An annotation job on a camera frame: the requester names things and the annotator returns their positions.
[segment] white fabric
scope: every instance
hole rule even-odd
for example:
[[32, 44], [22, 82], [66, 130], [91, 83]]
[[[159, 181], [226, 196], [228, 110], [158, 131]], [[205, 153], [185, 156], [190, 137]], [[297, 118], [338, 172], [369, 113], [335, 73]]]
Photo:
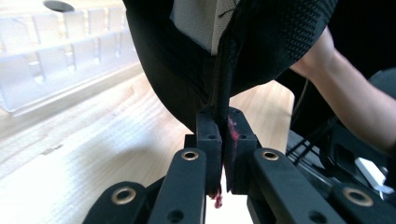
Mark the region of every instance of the white fabric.
[[175, 0], [170, 19], [176, 28], [212, 55], [239, 0]]

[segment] red marking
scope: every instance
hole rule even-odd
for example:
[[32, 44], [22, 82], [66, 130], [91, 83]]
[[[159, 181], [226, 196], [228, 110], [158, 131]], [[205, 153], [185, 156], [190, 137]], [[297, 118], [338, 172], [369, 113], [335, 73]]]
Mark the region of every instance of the red marking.
[[218, 190], [218, 193], [216, 195], [213, 195], [210, 197], [212, 200], [216, 200], [215, 202], [215, 208], [221, 208], [222, 206], [222, 196], [221, 196], [221, 190]]
[[233, 142], [235, 143], [235, 147], [236, 147], [236, 143], [239, 139], [239, 133], [236, 131], [235, 126], [236, 123], [233, 122], [230, 116], [228, 116], [228, 128], [230, 129], [231, 138], [233, 139]]

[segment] black fabric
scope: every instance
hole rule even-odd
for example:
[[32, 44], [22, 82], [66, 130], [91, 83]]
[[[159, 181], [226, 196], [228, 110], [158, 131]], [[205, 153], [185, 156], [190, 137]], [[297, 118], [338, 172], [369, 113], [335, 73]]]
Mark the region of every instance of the black fabric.
[[213, 57], [169, 19], [172, 1], [124, 0], [137, 54], [167, 109], [193, 132], [195, 114], [213, 106], [222, 122], [229, 97], [266, 83], [317, 41], [336, 0], [241, 0]]

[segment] person's arm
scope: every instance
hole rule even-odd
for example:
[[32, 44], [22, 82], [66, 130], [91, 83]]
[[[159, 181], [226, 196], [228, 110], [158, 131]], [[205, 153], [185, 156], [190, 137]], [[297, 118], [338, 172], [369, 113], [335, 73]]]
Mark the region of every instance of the person's arm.
[[396, 100], [371, 85], [334, 48], [327, 28], [291, 69], [315, 85], [351, 132], [387, 155], [392, 154], [396, 146]]

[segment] wooden table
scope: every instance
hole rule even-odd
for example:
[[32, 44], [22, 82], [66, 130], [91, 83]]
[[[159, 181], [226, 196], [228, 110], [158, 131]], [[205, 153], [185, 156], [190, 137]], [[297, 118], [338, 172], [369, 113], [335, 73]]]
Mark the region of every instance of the wooden table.
[[[284, 151], [292, 103], [292, 93], [273, 81], [235, 96], [231, 106], [244, 111], [265, 147]], [[164, 176], [190, 132], [140, 65], [31, 112], [0, 110], [0, 130], [0, 223], [81, 223], [111, 185], [148, 186]], [[249, 223], [246, 197], [225, 195], [223, 203], [216, 210], [208, 201], [206, 223]]]

